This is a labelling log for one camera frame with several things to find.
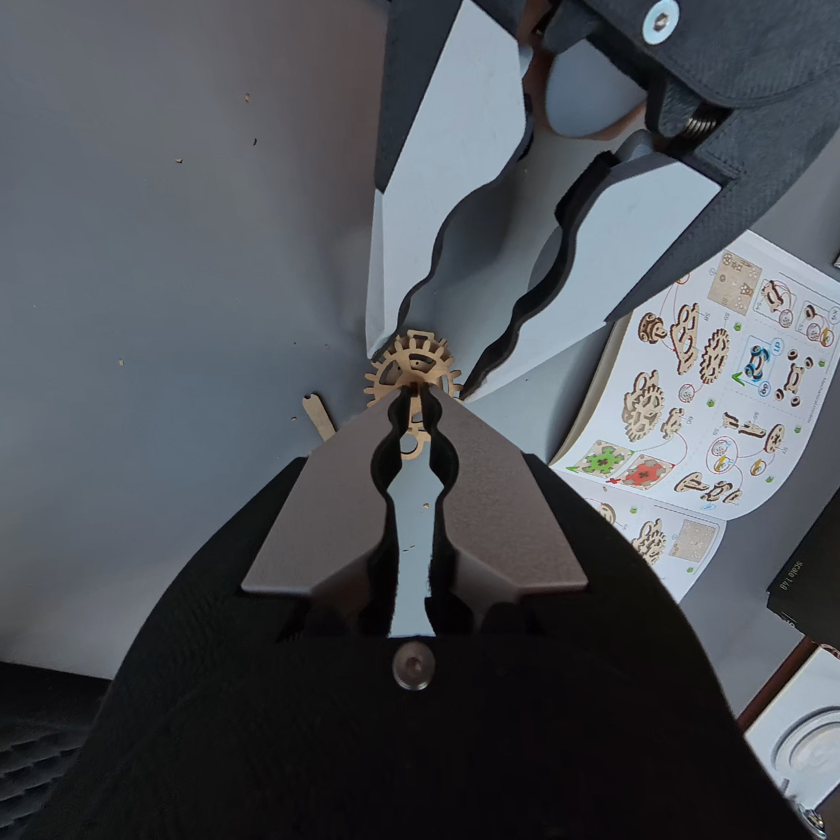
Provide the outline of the instruction booklet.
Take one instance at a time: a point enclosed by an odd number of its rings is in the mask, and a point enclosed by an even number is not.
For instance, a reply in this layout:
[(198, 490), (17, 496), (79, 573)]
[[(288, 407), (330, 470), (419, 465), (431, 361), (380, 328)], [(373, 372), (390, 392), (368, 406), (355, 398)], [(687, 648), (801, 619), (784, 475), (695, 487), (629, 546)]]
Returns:
[(615, 324), (550, 467), (677, 602), (799, 462), (838, 323), (838, 280), (747, 232)]

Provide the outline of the wooden gear assembly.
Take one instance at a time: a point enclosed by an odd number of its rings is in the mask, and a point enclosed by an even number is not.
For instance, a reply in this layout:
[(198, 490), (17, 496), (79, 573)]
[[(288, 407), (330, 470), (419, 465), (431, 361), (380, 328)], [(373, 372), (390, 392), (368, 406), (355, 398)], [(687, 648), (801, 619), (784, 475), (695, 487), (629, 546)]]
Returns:
[(431, 441), (424, 425), (419, 386), (424, 383), (436, 385), (445, 393), (459, 398), (462, 385), (457, 382), (461, 371), (455, 368), (455, 357), (446, 339), (437, 338), (433, 332), (409, 329), (405, 335), (398, 335), (380, 356), (372, 362), (374, 372), (365, 374), (370, 384), (364, 393), (371, 397), (368, 407), (378, 403), (391, 391), (409, 386), (412, 401), (404, 438), (412, 440), (402, 443), (404, 460), (415, 459)]

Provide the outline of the grey desk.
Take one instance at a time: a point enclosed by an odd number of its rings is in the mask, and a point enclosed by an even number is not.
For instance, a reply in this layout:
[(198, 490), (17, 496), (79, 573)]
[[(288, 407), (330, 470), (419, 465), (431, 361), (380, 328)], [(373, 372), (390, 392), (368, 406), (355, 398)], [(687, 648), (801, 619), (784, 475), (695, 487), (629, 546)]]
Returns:
[[(302, 397), (364, 413), (390, 8), (2, 2), (3, 663), (113, 679), (189, 559), (321, 445)], [(429, 329), (467, 376), (563, 195), (648, 130), (533, 128), (399, 330), (444, 291)], [(618, 320), (466, 408), (551, 461)]]

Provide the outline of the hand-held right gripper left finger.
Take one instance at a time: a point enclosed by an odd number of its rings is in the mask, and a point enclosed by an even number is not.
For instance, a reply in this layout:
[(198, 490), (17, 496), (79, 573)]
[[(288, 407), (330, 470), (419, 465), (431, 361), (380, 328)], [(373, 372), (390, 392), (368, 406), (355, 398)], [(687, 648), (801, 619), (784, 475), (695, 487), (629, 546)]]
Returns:
[(399, 544), (389, 487), (402, 467), (403, 394), (389, 392), (314, 449), (243, 582), (390, 633)]

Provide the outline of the black kit box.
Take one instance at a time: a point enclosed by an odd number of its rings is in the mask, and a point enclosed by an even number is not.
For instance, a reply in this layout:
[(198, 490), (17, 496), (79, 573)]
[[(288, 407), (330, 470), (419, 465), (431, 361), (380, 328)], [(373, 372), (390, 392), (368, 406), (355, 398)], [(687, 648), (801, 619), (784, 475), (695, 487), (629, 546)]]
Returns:
[(768, 609), (820, 645), (839, 649), (839, 492), (768, 589)]

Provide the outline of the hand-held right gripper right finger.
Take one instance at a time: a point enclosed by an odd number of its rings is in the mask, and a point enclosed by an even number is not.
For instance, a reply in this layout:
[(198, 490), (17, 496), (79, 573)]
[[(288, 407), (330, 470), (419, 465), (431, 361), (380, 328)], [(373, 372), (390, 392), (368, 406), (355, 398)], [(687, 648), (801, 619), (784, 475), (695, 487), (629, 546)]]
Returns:
[(522, 451), (441, 389), (420, 391), (435, 503), (426, 614), (472, 634), (498, 604), (582, 592), (586, 575)]

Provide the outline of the black quilted pad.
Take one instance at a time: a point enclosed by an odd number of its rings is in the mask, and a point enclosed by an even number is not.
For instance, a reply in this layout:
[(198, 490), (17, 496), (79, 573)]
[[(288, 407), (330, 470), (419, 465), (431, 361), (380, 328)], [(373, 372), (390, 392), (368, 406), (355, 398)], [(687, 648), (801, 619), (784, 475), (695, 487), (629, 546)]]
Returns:
[(86, 675), (1, 664), (1, 838), (17, 839), (73, 764), (110, 687)]

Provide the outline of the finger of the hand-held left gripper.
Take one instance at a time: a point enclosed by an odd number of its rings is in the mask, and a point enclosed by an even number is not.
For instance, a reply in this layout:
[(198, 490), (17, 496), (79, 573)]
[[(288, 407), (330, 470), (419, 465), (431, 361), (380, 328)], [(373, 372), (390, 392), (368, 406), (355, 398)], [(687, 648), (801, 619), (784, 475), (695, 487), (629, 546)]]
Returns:
[(559, 233), (511, 305), (505, 329), (478, 339), (460, 397), (475, 401), (529, 372), (633, 306), (627, 298), (720, 192), (719, 184), (633, 132), (598, 154), (555, 208)]
[(394, 1), (374, 162), (365, 338), (371, 359), (436, 271), (469, 195), (516, 162), (532, 132), (516, 33), (524, 1)]

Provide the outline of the small wooden stick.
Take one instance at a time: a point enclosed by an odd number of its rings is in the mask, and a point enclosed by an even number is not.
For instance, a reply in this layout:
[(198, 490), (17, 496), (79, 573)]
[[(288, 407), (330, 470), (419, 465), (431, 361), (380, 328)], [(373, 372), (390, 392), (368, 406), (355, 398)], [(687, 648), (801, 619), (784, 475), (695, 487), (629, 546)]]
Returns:
[(335, 435), (336, 428), (318, 393), (304, 395), (301, 402), (322, 441), (327, 441)]

